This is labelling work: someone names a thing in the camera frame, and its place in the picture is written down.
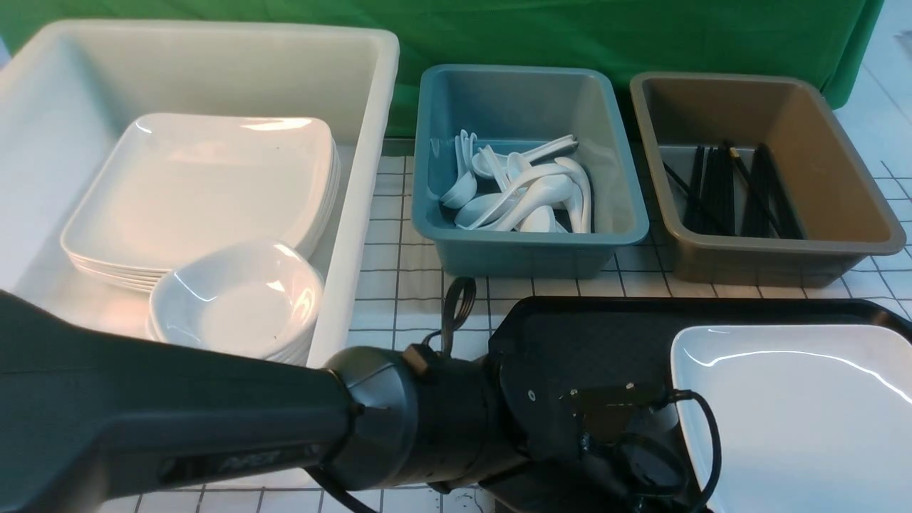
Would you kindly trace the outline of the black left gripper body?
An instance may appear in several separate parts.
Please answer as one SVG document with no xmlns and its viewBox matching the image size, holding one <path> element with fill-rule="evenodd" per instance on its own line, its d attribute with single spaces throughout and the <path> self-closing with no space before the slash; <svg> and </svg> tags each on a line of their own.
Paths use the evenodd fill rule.
<svg viewBox="0 0 912 513">
<path fill-rule="evenodd" d="M 558 390 L 544 365 L 520 353 L 492 354 L 504 429 L 524 463 L 492 478 L 492 496 L 512 512 L 703 512 L 706 487 L 688 493 L 682 457 L 632 431 L 635 413 L 692 400 L 694 390 L 627 382 Z"/>
</svg>

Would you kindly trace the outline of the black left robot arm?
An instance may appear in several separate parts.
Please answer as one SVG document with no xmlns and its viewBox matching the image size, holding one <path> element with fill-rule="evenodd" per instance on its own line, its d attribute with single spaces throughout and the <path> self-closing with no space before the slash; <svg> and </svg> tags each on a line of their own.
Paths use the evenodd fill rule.
<svg viewBox="0 0 912 513">
<path fill-rule="evenodd" d="M 346 348 L 323 369 L 134 340 L 78 327 L 2 293 L 2 510 L 90 512 L 110 499 L 301 468 L 351 511 L 355 491 L 476 484 L 521 512 L 636 511 L 670 487 L 623 475 L 624 494 L 573 471 L 654 440 L 586 434 L 593 413 L 697 403 L 710 429 L 706 511 L 721 474 L 719 425 L 693 390 L 629 383 L 560 398 L 505 358 L 465 361 L 427 345 Z"/>
</svg>

